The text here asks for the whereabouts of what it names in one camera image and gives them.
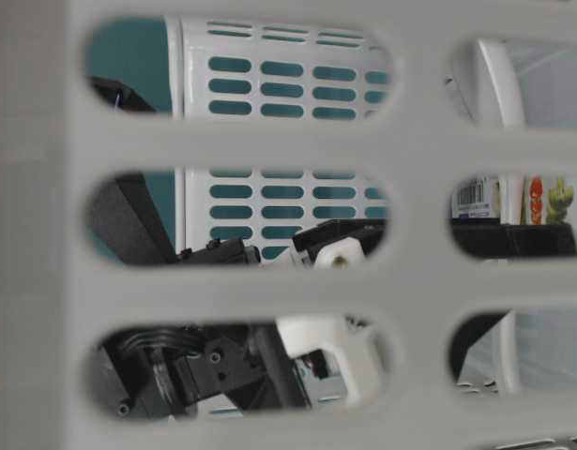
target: rectangular vent slot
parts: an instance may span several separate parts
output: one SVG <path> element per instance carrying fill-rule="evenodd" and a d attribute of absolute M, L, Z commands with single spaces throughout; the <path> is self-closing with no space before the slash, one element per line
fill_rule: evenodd
<path fill-rule="evenodd" d="M 206 23 L 209 26 L 228 26 L 230 28 L 252 28 L 252 25 L 247 23 L 237 23 L 237 22 L 221 22 L 221 21 L 211 21 Z"/>
<path fill-rule="evenodd" d="M 357 114 L 355 110 L 348 110 L 344 108 L 315 108 L 313 110 L 313 117 L 324 120 L 355 120 Z"/>
<path fill-rule="evenodd" d="M 352 180 L 353 178 L 355 178 L 355 173 L 314 171 L 313 176 L 318 180 Z"/>
<path fill-rule="evenodd" d="M 313 209 L 316 218 L 353 218 L 356 213 L 352 206 L 317 206 Z"/>
<path fill-rule="evenodd" d="M 247 73 L 252 64 L 248 59 L 214 56 L 209 59 L 209 68 L 219 72 Z"/>
<path fill-rule="evenodd" d="M 287 248 L 288 247 L 265 247 L 263 251 L 261 251 L 261 255 L 266 260 L 273 260 L 274 258 L 278 258 Z"/>
<path fill-rule="evenodd" d="M 305 191 L 300 186 L 265 186 L 261 193 L 266 199 L 300 199 Z"/>
<path fill-rule="evenodd" d="M 303 88 L 298 84 L 284 84 L 281 82 L 264 82 L 261 93 L 270 97 L 299 98 L 303 95 Z"/>
<path fill-rule="evenodd" d="M 305 39 L 302 37 L 288 37 L 288 36 L 276 36 L 276 35 L 262 35 L 261 38 L 265 40 L 278 40 L 283 42 L 296 42 L 296 43 L 301 43 L 305 41 Z"/>
<path fill-rule="evenodd" d="M 371 70 L 365 74 L 365 81 L 370 84 L 388 84 L 388 74 L 380 70 Z"/>
<path fill-rule="evenodd" d="M 341 33 L 341 32 L 332 32 L 332 31 L 322 31 L 319 34 L 319 36 L 323 37 L 323 38 L 344 38 L 344 39 L 357 39 L 357 40 L 363 39 L 363 36 L 351 35 L 351 34 Z"/>
<path fill-rule="evenodd" d="M 351 68 L 318 66 L 313 70 L 313 76 L 318 80 L 352 82 L 357 77 L 357 73 Z"/>
<path fill-rule="evenodd" d="M 353 199 L 356 194 L 352 187 L 319 186 L 313 190 L 316 199 Z"/>
<path fill-rule="evenodd" d="M 302 218 L 305 215 L 300 206 L 266 206 L 261 211 L 264 218 Z"/>
<path fill-rule="evenodd" d="M 383 200 L 386 198 L 384 193 L 376 187 L 368 187 L 365 189 L 365 197 L 370 200 Z"/>
<path fill-rule="evenodd" d="M 360 47 L 359 44 L 355 44 L 353 42 L 341 42 L 339 40 L 318 40 L 317 43 L 319 45 L 330 45 L 333 47 L 347 47 L 351 49 L 356 49 Z"/>
<path fill-rule="evenodd" d="M 288 27 L 284 27 L 284 26 L 264 26 L 263 29 L 265 31 L 276 31 L 278 33 L 296 33 L 299 35 L 309 34 L 309 31 L 307 31 L 307 30 L 302 30 L 299 28 L 288 28 Z"/>
<path fill-rule="evenodd" d="M 313 96 L 319 100 L 353 101 L 357 93 L 353 89 L 340 89 L 338 87 L 316 87 Z"/>
<path fill-rule="evenodd" d="M 210 211 L 212 218 L 251 218 L 252 210 L 248 206 L 213 206 Z"/>
<path fill-rule="evenodd" d="M 246 185 L 215 185 L 209 190 L 214 199 L 248 199 L 252 187 Z"/>
<path fill-rule="evenodd" d="M 251 83 L 244 80 L 216 78 L 209 82 L 209 90 L 220 94 L 248 94 L 251 91 Z"/>
<path fill-rule="evenodd" d="M 302 227 L 264 227 L 261 235 L 265 239 L 292 239 L 301 230 Z"/>
<path fill-rule="evenodd" d="M 300 64 L 294 64 L 294 63 L 265 61 L 261 65 L 261 72 L 263 72 L 265 75 L 297 78 L 303 74 L 303 67 Z"/>
<path fill-rule="evenodd" d="M 211 176 L 215 178 L 249 178 L 252 175 L 252 170 L 242 169 L 211 169 L 209 171 Z"/>
<path fill-rule="evenodd" d="M 261 115 L 268 117 L 286 117 L 299 118 L 302 117 L 304 111 L 298 105 L 280 105 L 274 103 L 266 103 L 261 107 Z"/>
<path fill-rule="evenodd" d="M 244 33 L 241 31 L 229 31 L 229 30 L 209 30 L 209 35 L 215 36 L 229 36 L 230 38 L 250 38 L 250 33 Z"/>
<path fill-rule="evenodd" d="M 290 178 L 297 179 L 303 177 L 303 171 L 261 171 L 264 178 Z"/>
<path fill-rule="evenodd" d="M 211 239 L 242 239 L 252 238 L 252 229 L 250 227 L 213 227 L 211 229 Z"/>
<path fill-rule="evenodd" d="M 214 114 L 249 115 L 252 106 L 246 101 L 213 100 L 209 110 Z"/>
<path fill-rule="evenodd" d="M 371 104 L 382 103 L 386 98 L 386 92 L 382 91 L 367 91 L 365 93 L 365 101 Z"/>
<path fill-rule="evenodd" d="M 384 206 L 370 206 L 365 210 L 366 218 L 387 218 L 387 209 Z"/>

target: green fruit illustration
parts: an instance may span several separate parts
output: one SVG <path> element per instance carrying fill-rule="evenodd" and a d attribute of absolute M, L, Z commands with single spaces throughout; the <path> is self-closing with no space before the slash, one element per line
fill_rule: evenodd
<path fill-rule="evenodd" d="M 549 225 L 563 224 L 568 208 L 573 202 L 573 187 L 566 187 L 563 178 L 557 178 L 557 186 L 549 189 L 546 222 Z"/>

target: barcode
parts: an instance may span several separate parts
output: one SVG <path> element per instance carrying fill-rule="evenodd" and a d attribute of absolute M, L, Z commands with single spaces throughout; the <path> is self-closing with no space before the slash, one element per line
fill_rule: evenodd
<path fill-rule="evenodd" d="M 484 185 L 477 183 L 476 185 L 466 186 L 459 189 L 457 195 L 457 204 L 472 204 L 484 202 Z"/>

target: teal wall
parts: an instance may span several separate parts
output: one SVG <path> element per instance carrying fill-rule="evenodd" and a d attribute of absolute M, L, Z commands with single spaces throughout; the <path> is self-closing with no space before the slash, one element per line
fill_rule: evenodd
<path fill-rule="evenodd" d="M 109 78 L 135 90 L 160 113 L 171 113 L 165 22 L 128 19 L 97 30 L 87 50 L 89 76 Z"/>
<path fill-rule="evenodd" d="M 127 19 L 97 30 L 86 55 L 86 74 L 121 82 L 142 97 L 158 113 L 171 113 L 169 62 L 165 22 Z M 155 206 L 172 243 L 175 240 L 174 175 L 144 174 Z M 97 239 L 105 256 L 113 253 Z"/>

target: black cable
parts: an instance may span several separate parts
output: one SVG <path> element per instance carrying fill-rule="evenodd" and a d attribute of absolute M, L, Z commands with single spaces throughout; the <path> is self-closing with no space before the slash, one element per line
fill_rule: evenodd
<path fill-rule="evenodd" d="M 144 349 L 170 349 L 183 353 L 202 354 L 205 339 L 185 328 L 150 328 L 126 332 L 117 344 L 122 357 Z"/>

